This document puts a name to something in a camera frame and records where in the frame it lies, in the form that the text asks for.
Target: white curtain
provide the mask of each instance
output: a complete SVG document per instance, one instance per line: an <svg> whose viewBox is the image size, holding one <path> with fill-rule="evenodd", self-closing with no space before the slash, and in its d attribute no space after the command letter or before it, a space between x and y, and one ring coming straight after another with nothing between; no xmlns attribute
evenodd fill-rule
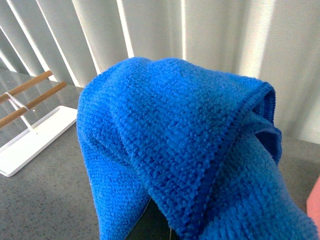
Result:
<svg viewBox="0 0 320 240"><path fill-rule="evenodd" d="M84 87L133 56L256 77L284 135L320 144L318 0L0 0L0 68Z"/></svg>

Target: wooden rod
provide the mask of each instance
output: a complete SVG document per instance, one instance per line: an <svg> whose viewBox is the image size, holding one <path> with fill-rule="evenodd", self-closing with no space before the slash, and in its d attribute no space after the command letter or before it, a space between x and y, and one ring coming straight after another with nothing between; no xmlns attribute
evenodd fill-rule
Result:
<svg viewBox="0 0 320 240"><path fill-rule="evenodd" d="M50 70L46 71L44 73L41 73L39 76L36 76L36 77L30 79L29 81L26 81L25 83L21 84L20 86L17 86L16 88L11 89L10 91L8 91L8 93L11 94L12 96L17 95L17 94L31 88L32 86L40 83L41 81L47 79L51 75L52 75L52 72ZM0 104L2 104L3 102L5 102L8 99L9 99L9 96L7 94L0 95Z"/></svg>
<svg viewBox="0 0 320 240"><path fill-rule="evenodd" d="M47 98L51 97L53 94L57 93L61 89L63 89L67 84L63 81L59 83L58 85L54 86L50 90L46 91L44 94L40 95L36 99L32 100L25 106L30 110L37 106L39 103L43 102ZM8 116L2 118L0 120L0 129L3 128L5 125L11 123L13 120L21 117L23 114L27 112L27 109L25 107L21 107L18 110L14 111L13 113L9 114Z"/></svg>

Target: gray countertop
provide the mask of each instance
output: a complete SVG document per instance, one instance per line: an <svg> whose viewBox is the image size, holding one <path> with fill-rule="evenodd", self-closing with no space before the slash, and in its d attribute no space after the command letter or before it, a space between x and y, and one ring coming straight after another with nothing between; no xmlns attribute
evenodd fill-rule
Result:
<svg viewBox="0 0 320 240"><path fill-rule="evenodd" d="M31 77L0 70L0 93ZM21 94L27 103L57 83L45 80ZM77 108L81 88L67 86L26 114L34 123L59 105ZM0 106L0 119L10 113ZM26 127L20 119L0 129L0 147ZM307 197L320 174L320 145L284 137L279 168L296 204ZM90 184L73 125L12 177L0 175L1 240L90 240L99 238Z"/></svg>

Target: towel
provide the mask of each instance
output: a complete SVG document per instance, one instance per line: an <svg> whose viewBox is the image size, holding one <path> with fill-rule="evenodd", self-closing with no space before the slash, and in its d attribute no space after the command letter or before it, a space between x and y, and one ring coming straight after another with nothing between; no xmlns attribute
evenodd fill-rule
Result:
<svg viewBox="0 0 320 240"><path fill-rule="evenodd" d="M150 197L181 239L317 239L277 168L275 103L267 82L176 58L98 75L77 132L100 239L124 239Z"/></svg>

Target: white stand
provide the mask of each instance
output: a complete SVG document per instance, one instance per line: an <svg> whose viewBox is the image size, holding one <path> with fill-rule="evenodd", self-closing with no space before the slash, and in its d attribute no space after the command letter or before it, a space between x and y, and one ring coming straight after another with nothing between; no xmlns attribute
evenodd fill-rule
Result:
<svg viewBox="0 0 320 240"><path fill-rule="evenodd" d="M17 173L76 122L77 112L58 106L32 126L23 118L28 129L0 148L0 173L6 177Z"/></svg>

